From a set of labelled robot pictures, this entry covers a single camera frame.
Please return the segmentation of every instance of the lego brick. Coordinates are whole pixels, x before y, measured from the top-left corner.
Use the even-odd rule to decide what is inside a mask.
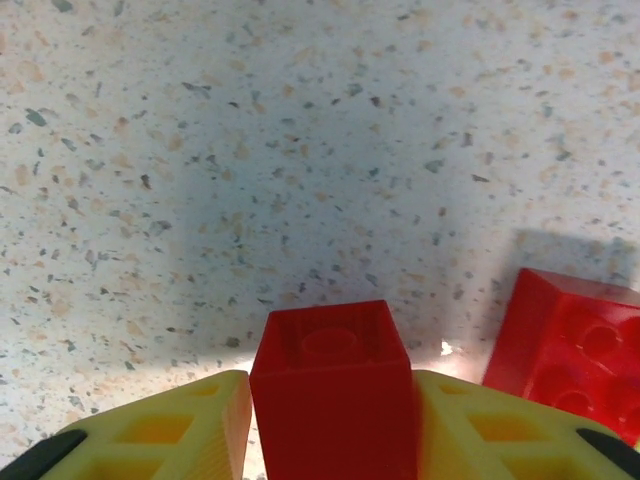
[[[273,312],[250,375],[269,480],[413,480],[409,359],[384,301]]]
[[[7,478],[241,480],[250,422],[247,374],[223,372],[75,422],[56,437],[81,432],[81,442],[45,445],[54,456],[37,463],[46,468]],[[14,463],[36,458],[32,450]]]
[[[418,480],[640,479],[640,455],[592,420],[439,373],[413,375]]]
[[[521,270],[483,385],[640,438],[640,294]]]

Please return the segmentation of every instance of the white speckled surface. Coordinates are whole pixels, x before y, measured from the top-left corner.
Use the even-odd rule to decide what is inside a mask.
[[[0,0],[0,22],[0,465],[248,368],[273,309],[384,297],[417,365],[478,380],[518,266],[638,286],[637,0]]]

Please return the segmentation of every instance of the granite-like surface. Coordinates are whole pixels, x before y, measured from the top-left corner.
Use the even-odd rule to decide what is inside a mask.
[[[1,0],[0,22],[0,464],[248,368],[273,309],[384,297],[417,365],[478,380],[518,266],[637,286],[635,0]]]

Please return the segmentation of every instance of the red plastic block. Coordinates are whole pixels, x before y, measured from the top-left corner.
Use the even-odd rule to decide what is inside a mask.
[[[640,294],[520,271],[483,385],[640,438]]]
[[[273,312],[250,384],[269,480],[415,480],[411,366],[384,301]]]

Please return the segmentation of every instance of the terrazzo surface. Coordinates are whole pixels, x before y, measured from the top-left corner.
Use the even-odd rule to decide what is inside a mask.
[[[636,0],[1,0],[0,22],[0,465],[250,368],[274,309],[385,298],[416,366],[477,381],[520,266],[639,287]]]

